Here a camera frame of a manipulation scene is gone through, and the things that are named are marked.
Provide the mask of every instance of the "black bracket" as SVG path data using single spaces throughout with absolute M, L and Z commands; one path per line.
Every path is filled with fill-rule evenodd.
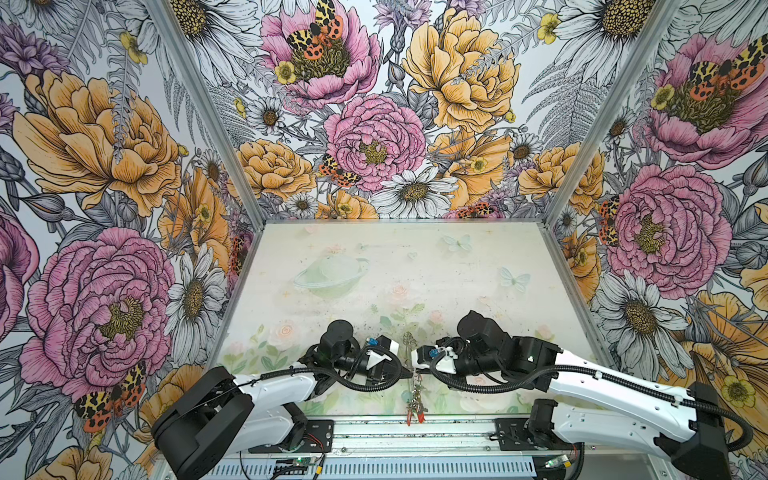
M 529 438 L 528 417 L 512 417 L 495 419 L 496 433 L 491 440 L 498 440 L 502 452 L 526 452 L 529 450 L 570 450 L 573 445 L 554 439 L 552 445 L 543 447 L 536 445 Z
M 299 445 L 292 453 L 321 453 L 325 449 L 326 453 L 331 451 L 333 447 L 333 420 L 309 420 L 304 429 L 304 433 L 314 435 L 316 439 L 323 443 L 323 447 L 317 445 L 315 442 L 304 440 L 304 443 Z M 248 449 L 249 453 L 284 453 L 285 450 L 281 449 L 277 445 L 271 446 L 259 446 Z

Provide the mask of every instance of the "pink peony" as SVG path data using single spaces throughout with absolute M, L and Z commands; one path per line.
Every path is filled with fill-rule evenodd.
M 361 190 L 378 191 L 382 182 L 424 161 L 426 140 L 419 116 L 386 97 L 371 94 L 349 102 L 325 123 L 328 154 L 358 174 Z
M 10 215 L 0 212 L 0 341 L 18 319 L 24 284 L 37 270 L 40 255 L 29 233 Z
M 695 293 L 728 254 L 732 233 L 722 206 L 714 179 L 691 165 L 641 168 L 619 196 L 619 244 L 607 249 L 611 267 L 655 283 L 663 298 Z
M 340 104 L 358 93 L 366 93 L 376 84 L 379 73 L 381 46 L 376 34 L 368 36 L 366 27 L 361 26 L 360 18 L 354 8 L 347 12 L 340 2 L 334 2 L 336 15 L 343 21 L 341 46 L 349 54 L 349 65 L 342 75 L 324 74 L 321 77 L 302 78 L 286 85 L 296 103 L 304 109 L 313 110 L 327 104 Z M 315 21 L 315 6 L 309 13 L 297 11 L 288 16 L 280 11 L 280 16 L 265 16 L 261 21 L 262 49 L 267 55 L 262 57 L 264 66 L 275 68 L 280 62 L 293 62 L 293 49 L 286 38 L 299 30 L 309 30 Z M 316 60 L 318 65 L 324 59 Z
M 170 349 L 163 329 L 174 277 L 157 244 L 128 228 L 54 253 L 29 290 L 36 336 L 24 345 L 22 378 L 78 399 L 117 385 L 141 361 L 156 372 Z
M 713 170 L 744 155 L 768 134 L 768 74 L 742 91 L 728 87 L 705 101 L 690 96 L 691 65 L 700 61 L 721 65 L 748 44 L 730 45 L 730 39 L 718 45 L 714 36 L 694 35 L 667 63 L 667 71 L 656 79 L 654 109 L 644 125 L 645 140 L 654 151 Z

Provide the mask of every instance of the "white daisy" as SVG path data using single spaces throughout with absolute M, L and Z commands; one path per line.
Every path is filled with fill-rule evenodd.
M 311 5 L 310 0 L 261 0 L 261 9 L 264 10 L 265 15 L 275 13 L 282 8 L 288 16 L 293 16 L 296 7 L 304 13 L 310 13 Z
M 276 97 L 256 99 L 248 105 L 246 115 L 248 124 L 265 135 L 274 134 L 286 126 L 283 106 Z
M 757 40 L 768 33 L 768 2 L 765 0 L 705 0 L 699 10 L 708 15 L 699 31 L 717 32 L 717 43 L 733 35 L 731 45 Z
M 385 180 L 384 190 L 370 198 L 379 216 L 389 218 L 434 218 L 451 207 L 453 195 L 443 195 L 458 189 L 456 177 L 435 179 L 436 166 L 416 176 L 410 170 Z
M 628 271 L 624 277 L 604 273 L 592 300 L 592 311 L 598 326 L 609 343 L 616 343 L 616 353 L 631 372 L 655 382 L 659 375 L 669 379 L 660 368 L 657 355 L 680 378 L 694 361 L 671 331 L 682 330 L 688 322 L 670 310 L 660 308 L 660 294 L 656 285 L 647 285 L 642 277 L 634 278 Z
M 544 144 L 534 134 L 515 135 L 512 146 L 509 148 L 513 163 L 524 163 L 533 160 L 533 157 L 541 153 Z
M 176 365 L 201 364 L 207 360 L 206 348 L 213 345 L 219 326 L 219 310 L 226 299 L 227 278 L 214 263 L 214 249 L 204 244 L 197 265 L 190 255 L 181 256 L 181 283 L 168 290 L 165 335 L 173 336 L 170 356 Z
M 285 202 L 286 210 L 297 218 L 314 218 L 317 213 L 317 200 L 309 194 L 298 194 L 289 197 Z
M 566 76 L 584 69 L 584 79 L 597 75 L 608 85 L 622 66 L 643 28 L 655 0 L 566 0 L 558 12 L 562 23 L 554 34 L 565 40 L 555 63 L 570 62 Z
M 172 67 L 157 26 L 149 16 L 147 2 L 117 0 L 118 11 L 126 18 L 128 32 L 138 39 L 139 50 L 158 54 L 165 78 Z M 257 26 L 259 10 L 250 0 L 170 0 L 184 36 L 197 56 L 203 76 L 221 85 L 245 79 L 242 64 L 254 62 L 248 52 L 260 43 Z
M 603 142 L 606 145 L 619 145 L 621 139 L 627 135 L 630 126 L 634 123 L 636 118 L 637 115 L 635 115 L 628 106 L 623 106 L 619 116 L 616 117 L 614 123 L 608 128 L 608 132 L 605 134 Z
M 576 231 L 577 223 L 578 213 L 571 205 L 566 204 L 554 222 L 554 235 L 560 239 L 570 237 Z
M 81 13 L 69 0 L 5 0 L 13 15 L 27 26 L 46 33 L 70 34 L 76 29 Z

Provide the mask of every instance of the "flower bud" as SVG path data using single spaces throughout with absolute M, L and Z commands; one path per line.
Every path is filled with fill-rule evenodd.
M 763 155 L 747 167 L 742 180 L 745 194 L 754 195 L 758 188 L 768 187 L 768 155 Z
M 0 148 L 0 180 L 18 182 L 24 179 L 24 167 L 16 157 Z
M 37 194 L 31 197 L 20 198 L 35 215 L 46 222 L 60 222 L 62 220 L 73 220 L 74 212 L 67 207 L 64 199 L 54 194 Z

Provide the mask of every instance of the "floral wallpaper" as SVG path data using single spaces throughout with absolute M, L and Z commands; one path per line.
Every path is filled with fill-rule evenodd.
M 0 1 L 5 478 L 146 480 L 253 242 L 151 35 L 134 2 Z
M 768 478 L 766 8 L 680 7 L 552 224 L 618 367 L 708 383 L 755 427 L 739 480 Z
M 654 0 L 171 4 L 265 217 L 495 219 L 544 216 Z

